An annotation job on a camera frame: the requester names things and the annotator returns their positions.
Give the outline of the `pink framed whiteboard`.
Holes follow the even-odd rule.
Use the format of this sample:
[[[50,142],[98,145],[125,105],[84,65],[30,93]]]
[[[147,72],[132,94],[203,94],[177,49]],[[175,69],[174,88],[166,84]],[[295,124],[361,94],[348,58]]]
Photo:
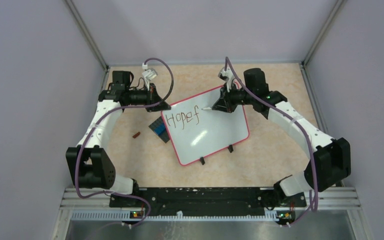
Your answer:
[[[220,87],[171,104],[161,117],[181,166],[200,161],[246,140],[250,135],[243,106],[232,113],[207,110],[220,97]]]

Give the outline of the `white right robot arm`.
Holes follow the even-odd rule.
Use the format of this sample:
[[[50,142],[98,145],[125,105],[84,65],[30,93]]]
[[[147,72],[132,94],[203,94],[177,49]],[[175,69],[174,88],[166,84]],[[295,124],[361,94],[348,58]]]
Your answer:
[[[351,146],[343,137],[335,139],[311,124],[279,91],[272,91],[260,68],[244,73],[245,83],[237,88],[230,67],[223,67],[218,77],[225,81],[212,111],[232,113],[239,105],[250,105],[267,120],[281,127],[309,158],[304,171],[287,176],[274,184],[273,200],[287,206],[294,195],[313,190],[323,192],[351,174]]]

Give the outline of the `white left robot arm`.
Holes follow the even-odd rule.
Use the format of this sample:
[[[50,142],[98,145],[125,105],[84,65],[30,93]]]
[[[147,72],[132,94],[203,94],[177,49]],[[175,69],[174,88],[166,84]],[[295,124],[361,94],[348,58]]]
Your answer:
[[[75,147],[69,147],[65,153],[76,189],[101,189],[121,194],[121,200],[129,207],[140,202],[141,194],[134,189],[134,180],[116,173],[106,149],[124,109],[145,108],[147,112],[171,109],[151,82],[157,75],[153,68],[144,70],[144,88],[137,89],[131,87],[132,72],[112,72],[112,82],[108,89],[99,94],[94,117],[85,135]]]

